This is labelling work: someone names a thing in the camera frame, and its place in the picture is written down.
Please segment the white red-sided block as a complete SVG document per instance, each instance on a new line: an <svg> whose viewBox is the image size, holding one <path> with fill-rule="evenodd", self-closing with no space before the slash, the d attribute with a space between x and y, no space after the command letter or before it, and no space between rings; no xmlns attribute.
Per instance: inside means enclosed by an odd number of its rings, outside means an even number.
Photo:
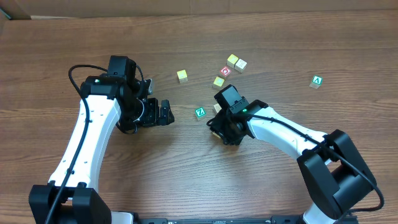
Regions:
<svg viewBox="0 0 398 224"><path fill-rule="evenodd" d="M213 105L213 111L215 114L218 114L221 111L221 106L218 103Z"/></svg>

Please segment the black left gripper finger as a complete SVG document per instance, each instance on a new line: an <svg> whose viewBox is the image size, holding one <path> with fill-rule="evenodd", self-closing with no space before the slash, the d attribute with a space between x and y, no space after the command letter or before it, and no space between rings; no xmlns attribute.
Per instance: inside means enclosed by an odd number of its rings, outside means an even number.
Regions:
<svg viewBox="0 0 398 224"><path fill-rule="evenodd" d="M169 123L169 107L162 106L159 108L159 125L166 126Z"/></svg>
<svg viewBox="0 0 398 224"><path fill-rule="evenodd" d="M162 100L160 107L160 124L171 124L175 121L169 100Z"/></svg>

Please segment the white outline block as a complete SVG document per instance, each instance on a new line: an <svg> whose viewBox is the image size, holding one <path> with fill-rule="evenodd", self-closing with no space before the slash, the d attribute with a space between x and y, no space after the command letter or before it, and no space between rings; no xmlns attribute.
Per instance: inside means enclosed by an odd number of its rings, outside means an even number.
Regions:
<svg viewBox="0 0 398 224"><path fill-rule="evenodd" d="M217 138L220 138L220 139L221 139L221 137L220 137L218 134L216 134L216 133L214 133L214 132L212 132L212 134L213 134L215 137L217 137Z"/></svg>

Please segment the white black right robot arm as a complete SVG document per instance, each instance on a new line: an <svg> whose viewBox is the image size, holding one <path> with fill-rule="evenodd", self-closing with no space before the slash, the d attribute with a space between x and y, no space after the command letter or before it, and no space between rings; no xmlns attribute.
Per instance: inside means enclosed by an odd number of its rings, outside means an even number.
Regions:
<svg viewBox="0 0 398 224"><path fill-rule="evenodd" d="M305 128L279 115L267 103L249 103L233 85L215 95L221 109L209 120L210 130L225 145L237 146L245 136L275 146L297 161L311 207L295 223L338 223L377 182L351 138L337 129L330 134Z"/></svg>

